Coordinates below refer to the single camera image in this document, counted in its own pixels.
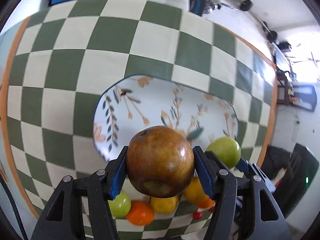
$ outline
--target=black device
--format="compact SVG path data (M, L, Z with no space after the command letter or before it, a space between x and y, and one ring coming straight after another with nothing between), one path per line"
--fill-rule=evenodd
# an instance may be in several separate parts
M119 240L107 200L113 200L123 186L127 149L125 146L116 160L87 178L65 176L41 213L31 240L85 239L81 196L88 197L94 239ZM205 240L229 240L239 196L239 240L291 239L287 223L267 187L270 182L258 167L241 159L237 168L247 178L237 178L214 153L204 153L199 146L193 148L193 153L204 192L217 202Z
M319 162L308 147L297 143L290 155L287 172L273 193L284 217L288 217L310 186Z

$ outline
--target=green fruit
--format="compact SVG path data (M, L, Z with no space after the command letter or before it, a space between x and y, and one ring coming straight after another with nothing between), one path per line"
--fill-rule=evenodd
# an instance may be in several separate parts
M236 166L241 157L241 148L236 140L222 137L210 143L206 151L212 151L229 168Z
M114 200L108 200L110 211L113 217L125 217L131 208L131 200L123 191Z

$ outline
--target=apple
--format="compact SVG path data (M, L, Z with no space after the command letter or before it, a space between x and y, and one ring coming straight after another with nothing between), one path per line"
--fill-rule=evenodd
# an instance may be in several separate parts
M109 208L113 217L125 217L131 208L131 200L123 191L114 200L108 200Z
M174 197L190 184L194 156L188 141L166 126L154 126L132 137L126 155L131 184L140 193Z
M221 137L210 143L206 151L212 151L229 168L236 166L241 158L241 148L231 137Z

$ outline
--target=silver rivet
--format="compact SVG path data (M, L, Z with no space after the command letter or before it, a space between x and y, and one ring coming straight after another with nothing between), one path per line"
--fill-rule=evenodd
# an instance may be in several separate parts
M104 169L100 169L100 170L97 170L96 173L98 176L102 176L102 175L106 174L106 171Z
M219 171L219 174L222 175L222 176L226 176L226 175L228 175L228 171L225 170L225 169L222 169L222 170Z
M253 179L256 181L256 182L260 182L262 179L259 175L254 175L253 176Z
M69 175L63 177L64 182L69 182L71 179L72 179L72 177Z

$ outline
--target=green and white tablecloth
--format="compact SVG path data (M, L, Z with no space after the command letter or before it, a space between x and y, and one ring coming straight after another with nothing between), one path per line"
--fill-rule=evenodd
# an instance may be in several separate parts
M267 131L274 70L232 33L179 8L144 0L79 0L31 16L9 77L7 129L20 181L40 214L65 175L106 163L92 143L96 103L132 74L183 83L230 101L242 157L256 162ZM120 239L177 236L211 217L182 200L145 227L117 219ZM88 206L83 217L92 235Z

